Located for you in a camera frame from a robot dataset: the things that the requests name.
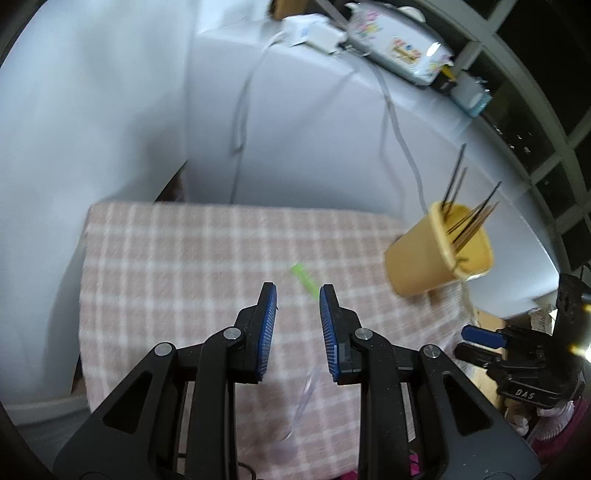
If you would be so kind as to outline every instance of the chopstick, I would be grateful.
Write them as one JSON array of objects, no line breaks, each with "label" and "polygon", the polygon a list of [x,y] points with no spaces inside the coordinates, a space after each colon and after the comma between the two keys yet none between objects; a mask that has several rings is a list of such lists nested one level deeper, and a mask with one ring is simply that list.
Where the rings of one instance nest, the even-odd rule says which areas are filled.
[{"label": "chopstick", "polygon": [[452,177],[451,177],[451,179],[449,181],[449,184],[447,185],[447,190],[445,192],[445,197],[443,197],[443,201],[441,202],[441,211],[443,211],[443,207],[447,203],[447,199],[449,198],[449,194],[452,192],[452,187],[453,187],[453,184],[456,181],[457,172],[460,170],[460,165],[462,164],[462,159],[464,158],[464,151],[465,150],[466,150],[466,144],[464,143],[460,147],[460,153],[457,156],[456,166],[453,167]]},{"label": "chopstick", "polygon": [[484,222],[486,222],[486,219],[490,217],[492,212],[494,212],[497,205],[499,205],[499,202],[496,202],[492,207],[486,207],[478,219],[472,223],[469,228],[465,228],[462,233],[457,236],[457,238],[452,243],[456,253],[462,250],[462,248],[466,246],[466,244],[474,237],[474,235],[476,235],[480,227],[482,227]]},{"label": "chopstick", "polygon": [[470,219],[470,221],[468,222],[468,224],[464,227],[464,230],[467,230],[468,228],[470,228],[472,226],[472,224],[474,222],[476,222],[476,219],[480,216],[480,214],[482,213],[482,211],[485,209],[486,205],[488,205],[488,202],[491,201],[492,196],[495,194],[495,192],[498,190],[498,188],[501,186],[501,181],[499,183],[496,184],[495,188],[492,189],[491,194],[486,198],[486,200],[484,202],[482,202],[480,204],[480,208],[478,209],[478,211],[474,214],[474,216]]},{"label": "chopstick", "polygon": [[460,226],[466,221],[468,220],[472,215],[474,215],[476,213],[476,211],[482,206],[482,203],[479,203],[478,205],[476,205],[471,211],[470,213],[468,213],[467,215],[464,215],[464,217],[461,218],[461,220],[458,220],[450,229],[447,230],[447,234],[449,235],[450,233],[455,232],[458,228],[460,228]]},{"label": "chopstick", "polygon": [[452,211],[453,204],[456,203],[457,194],[460,193],[460,188],[462,187],[462,183],[464,182],[464,177],[466,176],[466,172],[468,171],[468,167],[464,167],[462,170],[462,174],[460,175],[460,180],[457,182],[456,190],[453,192],[453,196],[449,205],[447,206],[447,210],[443,214],[443,220],[447,219],[449,212]]}]

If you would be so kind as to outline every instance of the pink checkered tablecloth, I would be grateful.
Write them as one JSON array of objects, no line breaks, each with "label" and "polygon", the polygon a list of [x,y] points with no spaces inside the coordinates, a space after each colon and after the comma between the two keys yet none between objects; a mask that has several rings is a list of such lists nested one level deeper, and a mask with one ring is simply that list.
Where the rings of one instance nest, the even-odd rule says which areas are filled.
[{"label": "pink checkered tablecloth", "polygon": [[[405,299],[387,279],[384,251],[401,234],[387,216],[340,210],[190,204],[99,203],[86,225],[80,350],[90,408],[158,342],[202,343],[253,305],[264,281],[277,285],[269,367],[259,385],[236,386],[238,458],[260,478],[329,479],[356,466],[359,387],[332,383],[318,300],[290,267],[335,285],[343,307],[392,343],[440,345],[448,355],[473,323],[453,284]],[[299,425],[298,454],[275,465],[310,370],[322,378]]]}]

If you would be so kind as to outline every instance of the black object on shelf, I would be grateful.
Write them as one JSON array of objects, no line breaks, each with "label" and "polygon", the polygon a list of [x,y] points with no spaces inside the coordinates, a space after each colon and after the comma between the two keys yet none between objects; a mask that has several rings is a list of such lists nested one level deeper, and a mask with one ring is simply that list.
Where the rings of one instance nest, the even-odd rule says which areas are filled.
[{"label": "black object on shelf", "polygon": [[457,358],[485,368],[503,397],[541,408],[580,398],[585,378],[584,353],[591,341],[591,288],[577,277],[560,275],[553,335],[518,326],[496,332],[466,326],[462,337],[489,348],[506,349],[506,359],[471,343],[455,349]]},{"label": "black object on shelf", "polygon": [[451,72],[446,74],[442,70],[437,74],[435,80],[433,80],[431,87],[443,95],[448,95],[456,85],[457,80],[455,76],[452,75]]}]

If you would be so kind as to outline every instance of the metal pivot screw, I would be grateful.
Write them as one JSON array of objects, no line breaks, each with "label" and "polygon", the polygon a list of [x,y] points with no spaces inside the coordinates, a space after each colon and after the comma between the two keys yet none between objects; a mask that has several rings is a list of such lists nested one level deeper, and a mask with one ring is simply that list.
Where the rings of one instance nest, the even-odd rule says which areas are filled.
[{"label": "metal pivot screw", "polygon": [[170,352],[173,351],[172,345],[170,343],[162,342],[159,343],[154,347],[154,353],[158,356],[167,356]]},{"label": "metal pivot screw", "polygon": [[425,345],[423,353],[429,358],[437,358],[441,355],[441,349],[437,345]]},{"label": "metal pivot screw", "polygon": [[236,340],[237,338],[240,338],[240,335],[242,335],[242,331],[240,330],[240,328],[230,327],[223,331],[223,335],[224,338],[228,340]]},{"label": "metal pivot screw", "polygon": [[371,337],[374,336],[374,333],[368,328],[358,328],[355,330],[355,336],[359,340],[369,340]]}]

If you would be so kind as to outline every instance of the white wall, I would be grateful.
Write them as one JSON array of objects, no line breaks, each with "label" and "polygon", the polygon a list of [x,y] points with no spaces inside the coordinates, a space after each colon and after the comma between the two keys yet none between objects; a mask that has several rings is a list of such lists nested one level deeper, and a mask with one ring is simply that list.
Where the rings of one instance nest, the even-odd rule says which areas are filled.
[{"label": "white wall", "polygon": [[194,1],[49,0],[0,69],[0,400],[70,392],[88,207],[186,160]]},{"label": "white wall", "polygon": [[194,30],[202,33],[242,20],[263,20],[271,0],[200,0]]}]

